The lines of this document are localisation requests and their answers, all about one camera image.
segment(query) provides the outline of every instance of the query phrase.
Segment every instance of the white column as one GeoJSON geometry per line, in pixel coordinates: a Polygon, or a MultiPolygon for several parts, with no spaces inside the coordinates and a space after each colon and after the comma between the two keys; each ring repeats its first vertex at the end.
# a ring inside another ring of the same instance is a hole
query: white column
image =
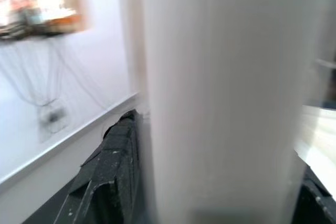
{"type": "Polygon", "coordinates": [[[324,0],[143,2],[160,223],[286,223],[324,0]]]}

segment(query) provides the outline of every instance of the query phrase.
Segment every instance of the black plastic object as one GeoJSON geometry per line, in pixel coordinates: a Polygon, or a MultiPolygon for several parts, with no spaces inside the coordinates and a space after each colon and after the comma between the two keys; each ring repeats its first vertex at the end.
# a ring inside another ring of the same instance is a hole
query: black plastic object
{"type": "Polygon", "coordinates": [[[139,180],[138,114],[124,114],[82,164],[54,224],[130,223],[139,180]]]}
{"type": "Polygon", "coordinates": [[[307,166],[292,224],[336,224],[336,202],[307,166]]]}

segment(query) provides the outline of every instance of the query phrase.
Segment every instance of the white pillar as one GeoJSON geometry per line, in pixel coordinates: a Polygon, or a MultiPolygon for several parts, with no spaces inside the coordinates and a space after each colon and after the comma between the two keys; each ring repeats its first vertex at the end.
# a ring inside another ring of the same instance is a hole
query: white pillar
{"type": "Polygon", "coordinates": [[[286,223],[324,0],[143,1],[160,223],[286,223]]]}

